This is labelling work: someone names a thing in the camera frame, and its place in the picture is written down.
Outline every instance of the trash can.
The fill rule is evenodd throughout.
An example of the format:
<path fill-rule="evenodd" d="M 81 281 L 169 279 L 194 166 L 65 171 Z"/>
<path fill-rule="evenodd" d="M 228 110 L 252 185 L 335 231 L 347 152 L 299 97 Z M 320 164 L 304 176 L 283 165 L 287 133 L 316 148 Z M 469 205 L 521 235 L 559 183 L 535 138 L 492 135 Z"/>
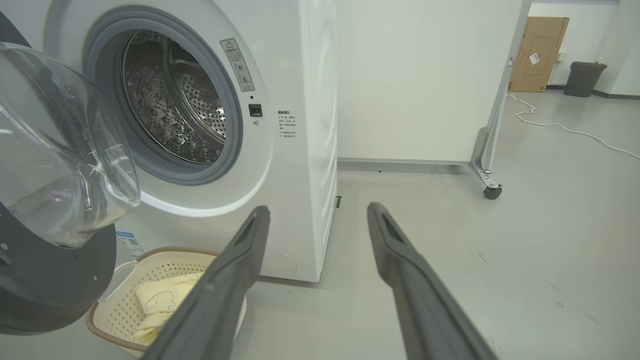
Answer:
<path fill-rule="evenodd" d="M 602 71 L 607 66 L 601 63 L 582 63 L 574 61 L 571 63 L 569 80 L 564 87 L 564 94 L 570 96 L 589 97 L 593 88 L 596 87 Z"/>

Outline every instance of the yellow towel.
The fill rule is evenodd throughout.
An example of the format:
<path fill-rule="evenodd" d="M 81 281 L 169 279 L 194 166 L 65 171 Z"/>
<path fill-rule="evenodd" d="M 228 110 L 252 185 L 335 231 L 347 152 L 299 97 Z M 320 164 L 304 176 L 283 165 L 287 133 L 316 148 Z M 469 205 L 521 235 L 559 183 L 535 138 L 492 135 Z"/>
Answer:
<path fill-rule="evenodd" d="M 201 276 L 202 273 L 180 275 L 137 285 L 134 291 L 147 317 L 136 328 L 133 342 L 151 345 Z"/>

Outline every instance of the plastic basket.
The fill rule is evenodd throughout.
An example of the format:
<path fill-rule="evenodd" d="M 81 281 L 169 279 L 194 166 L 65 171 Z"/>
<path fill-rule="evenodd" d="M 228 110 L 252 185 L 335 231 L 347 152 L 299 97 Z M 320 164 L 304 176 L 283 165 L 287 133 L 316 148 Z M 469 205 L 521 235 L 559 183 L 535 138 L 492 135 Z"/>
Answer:
<path fill-rule="evenodd" d="M 162 247 L 144 253 L 138 259 L 118 266 L 113 275 L 132 268 L 127 278 L 107 296 L 102 296 L 86 314 L 89 331 L 114 343 L 135 356 L 141 357 L 148 346 L 129 341 L 138 325 L 145 319 L 133 288 L 147 281 L 158 281 L 178 275 L 193 274 L 207 270 L 219 254 L 216 252 Z M 236 327 L 236 338 L 246 314 L 244 298 Z"/>

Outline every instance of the stainless steel drum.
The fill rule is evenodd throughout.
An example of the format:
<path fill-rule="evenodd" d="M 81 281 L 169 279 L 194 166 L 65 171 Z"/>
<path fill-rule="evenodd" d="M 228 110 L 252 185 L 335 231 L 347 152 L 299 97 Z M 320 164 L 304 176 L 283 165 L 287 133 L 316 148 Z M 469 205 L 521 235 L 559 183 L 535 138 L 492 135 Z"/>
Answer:
<path fill-rule="evenodd" d="M 178 43 L 139 30 L 122 56 L 122 84 L 138 124 L 164 150 L 214 163 L 225 143 L 225 111 L 198 62 Z"/>

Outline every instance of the power cord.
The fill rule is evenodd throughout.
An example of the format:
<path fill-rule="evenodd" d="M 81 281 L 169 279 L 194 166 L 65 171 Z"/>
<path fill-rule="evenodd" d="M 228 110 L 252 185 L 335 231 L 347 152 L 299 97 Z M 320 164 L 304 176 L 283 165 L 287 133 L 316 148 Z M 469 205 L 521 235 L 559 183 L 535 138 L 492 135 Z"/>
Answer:
<path fill-rule="evenodd" d="M 570 133 L 586 135 L 586 136 L 588 136 L 588 137 L 590 137 L 590 138 L 594 138 L 595 140 L 598 140 L 599 142 L 603 143 L 606 147 L 610 148 L 611 150 L 616 150 L 616 151 L 626 152 L 627 154 L 629 154 L 629 155 L 633 156 L 634 158 L 636 158 L 636 159 L 639 159 L 639 160 L 640 160 L 640 156 L 635 155 L 633 152 L 626 151 L 626 150 L 624 150 L 624 149 L 619 149 L 619 148 L 617 148 L 617 147 L 609 146 L 609 144 L 608 144 L 608 143 L 606 143 L 606 142 L 605 142 L 603 139 L 601 139 L 601 138 L 598 138 L 598 137 L 593 136 L 593 135 L 588 134 L 588 133 L 583 133 L 582 131 L 569 130 L 569 129 L 567 129 L 566 127 L 564 127 L 562 124 L 558 124 L 557 122 L 551 122 L 551 123 L 549 123 L 549 124 L 540 124 L 539 122 L 533 122 L 533 121 L 525 120 L 525 119 L 523 119 L 523 118 L 521 117 L 521 115 L 522 115 L 522 114 L 533 114 L 533 111 L 534 111 L 536 108 L 535 108 L 535 107 L 533 107 L 533 106 L 531 106 L 531 105 L 530 105 L 528 102 L 526 102 L 526 101 L 523 101 L 523 100 L 517 99 L 515 96 L 513 96 L 513 95 L 511 95 L 511 94 L 507 94 L 507 96 L 512 97 L 512 98 L 513 98 L 513 100 L 515 100 L 515 101 L 519 101 L 519 102 L 521 102 L 521 103 L 525 104 L 526 106 L 528 106 L 528 107 L 530 108 L 530 110 L 529 110 L 529 111 L 522 111 L 522 112 L 520 112 L 520 113 L 515 114 L 515 117 L 517 117 L 518 119 L 520 119 L 520 121 L 522 121 L 522 122 L 526 122 L 526 123 L 528 123 L 528 124 L 533 124 L 533 125 L 539 125 L 539 126 L 558 125 L 559 127 L 563 128 L 564 130 L 567 130 L 567 131 L 568 131 L 568 132 L 570 132 Z"/>

